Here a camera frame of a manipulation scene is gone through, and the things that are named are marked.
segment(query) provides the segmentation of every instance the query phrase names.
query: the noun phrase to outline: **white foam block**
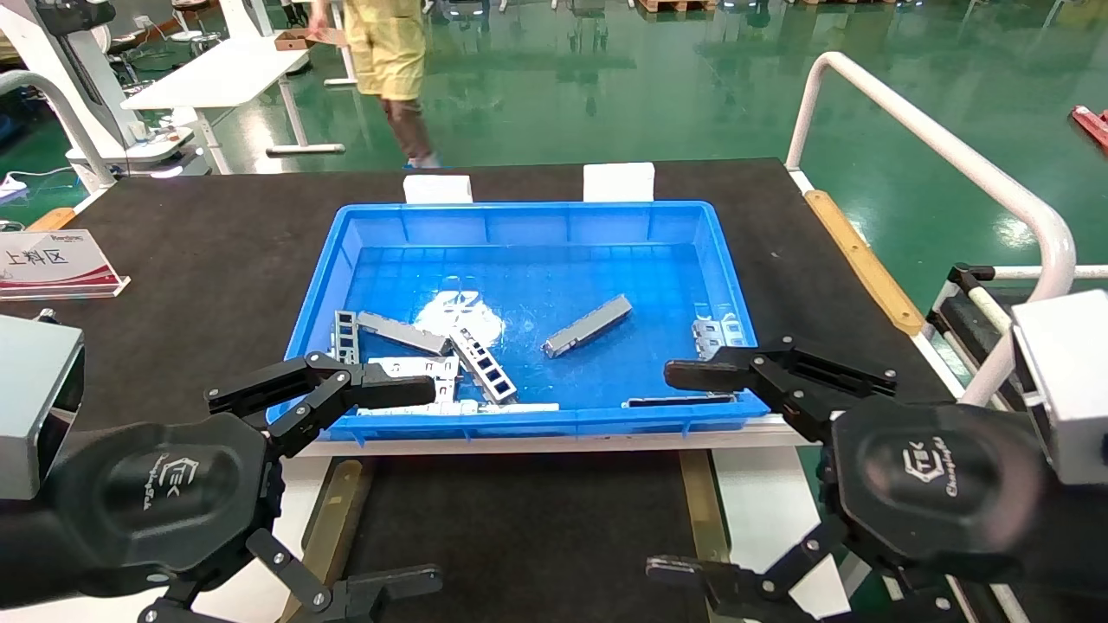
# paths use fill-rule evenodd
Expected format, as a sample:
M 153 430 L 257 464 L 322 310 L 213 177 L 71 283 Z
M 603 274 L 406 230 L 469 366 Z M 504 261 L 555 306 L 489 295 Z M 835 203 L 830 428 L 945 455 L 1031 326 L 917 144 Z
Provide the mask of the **white foam block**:
M 654 163 L 586 164 L 584 201 L 654 201 Z
M 409 175 L 404 201 L 418 204 L 473 203 L 469 175 Z

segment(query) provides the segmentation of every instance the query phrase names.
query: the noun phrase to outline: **wooden strip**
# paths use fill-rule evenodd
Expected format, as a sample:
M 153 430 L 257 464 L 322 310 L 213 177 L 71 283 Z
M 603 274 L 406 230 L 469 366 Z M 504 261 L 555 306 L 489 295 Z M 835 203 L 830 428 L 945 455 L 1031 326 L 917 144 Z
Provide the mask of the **wooden strip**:
M 716 493 L 716 472 L 709 450 L 685 450 L 679 453 L 685 500 L 689 507 L 693 544 L 696 558 L 715 562 L 731 562 L 731 544 L 724 528 L 724 513 Z M 708 609 L 708 623 L 738 622 Z
M 327 586 L 335 584 L 346 569 L 372 479 L 371 459 L 348 459 L 336 466 L 324 482 L 322 503 L 304 547 L 304 565 Z M 298 610 L 300 602 L 289 595 L 279 623 L 288 623 Z
M 900 284 L 893 279 L 881 261 L 873 255 L 873 251 L 865 244 L 865 241 L 858 235 L 854 226 L 850 224 L 850 221 L 847 221 L 842 211 L 831 200 L 831 195 L 823 191 L 808 191 L 804 193 L 804 198 L 808 200 L 812 212 L 834 238 L 839 249 L 847 256 L 847 261 L 850 262 L 859 280 L 869 290 L 873 300 L 885 312 L 893 326 L 910 336 L 923 330 L 923 316 L 920 310 L 915 308 L 915 305 L 912 305 Z
M 50 212 L 42 215 L 41 218 L 31 223 L 31 226 L 27 228 L 28 232 L 52 232 L 54 229 L 61 229 L 66 223 L 73 219 L 76 213 L 73 212 L 72 207 L 55 207 Z

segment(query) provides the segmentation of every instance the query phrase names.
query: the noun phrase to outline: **red object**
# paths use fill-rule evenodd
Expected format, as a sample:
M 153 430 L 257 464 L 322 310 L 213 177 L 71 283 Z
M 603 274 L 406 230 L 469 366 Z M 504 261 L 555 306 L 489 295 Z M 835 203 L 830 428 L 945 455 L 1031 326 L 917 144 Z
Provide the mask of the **red object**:
M 1108 111 L 1097 115 L 1089 109 L 1077 105 L 1070 115 L 1097 143 L 1100 143 L 1100 149 L 1108 152 Z

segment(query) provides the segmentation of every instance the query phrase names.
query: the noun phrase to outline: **green epoxy floor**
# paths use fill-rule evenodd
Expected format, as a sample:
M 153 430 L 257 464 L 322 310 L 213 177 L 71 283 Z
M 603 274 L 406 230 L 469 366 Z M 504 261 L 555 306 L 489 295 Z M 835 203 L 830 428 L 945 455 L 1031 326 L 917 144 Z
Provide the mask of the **green epoxy floor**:
M 430 19 L 432 139 L 454 166 L 783 159 L 808 69 L 841 50 L 1054 205 L 1080 262 L 1108 263 L 1108 162 L 1068 120 L 1077 103 L 1108 108 L 1108 3 L 736 3 L 681 16 L 620 0 L 556 11 L 511 0 L 503 14 L 493 6 L 468 21 Z M 322 86 L 343 72 L 337 51 L 317 45 L 311 60 L 294 79 L 309 140 L 347 152 L 267 157 L 266 146 L 293 142 L 274 86 L 217 125 L 232 168 L 399 167 L 373 101 Z M 0 170 L 64 164 L 55 125 L 7 147 Z M 824 83 L 802 166 L 920 306 L 954 262 L 1037 263 L 1025 227 L 839 78 Z M 23 212 L 58 205 L 50 200 Z M 0 206 L 0 217 L 10 211 Z

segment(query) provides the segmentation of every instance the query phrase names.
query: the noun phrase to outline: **white table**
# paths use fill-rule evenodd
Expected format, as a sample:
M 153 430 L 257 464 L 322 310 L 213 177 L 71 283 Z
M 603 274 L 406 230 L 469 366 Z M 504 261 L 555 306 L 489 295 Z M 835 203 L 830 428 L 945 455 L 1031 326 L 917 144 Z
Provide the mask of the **white table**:
M 162 110 L 191 108 L 196 110 L 201 132 L 219 173 L 230 173 L 227 159 L 219 146 L 205 109 L 234 109 L 261 94 L 270 84 L 280 85 L 285 111 L 293 124 L 296 145 L 274 145 L 266 150 L 270 156 L 293 154 L 341 153 L 339 143 L 309 144 L 304 132 L 300 113 L 296 110 L 293 91 L 285 73 L 300 62 L 307 50 L 278 51 L 274 38 L 243 37 L 229 39 L 201 54 L 185 67 L 151 84 L 133 98 L 123 101 L 126 110 Z
M 293 0 L 300 4 L 310 4 L 311 0 Z M 331 20 L 335 22 L 335 28 L 339 30 L 342 29 L 342 0 L 331 0 Z M 348 86 L 350 84 L 357 84 L 358 79 L 353 76 L 353 59 L 350 57 L 350 47 L 341 45 L 339 47 L 339 53 L 342 54 L 342 65 L 347 70 L 346 78 L 328 78 L 324 80 L 324 86 Z

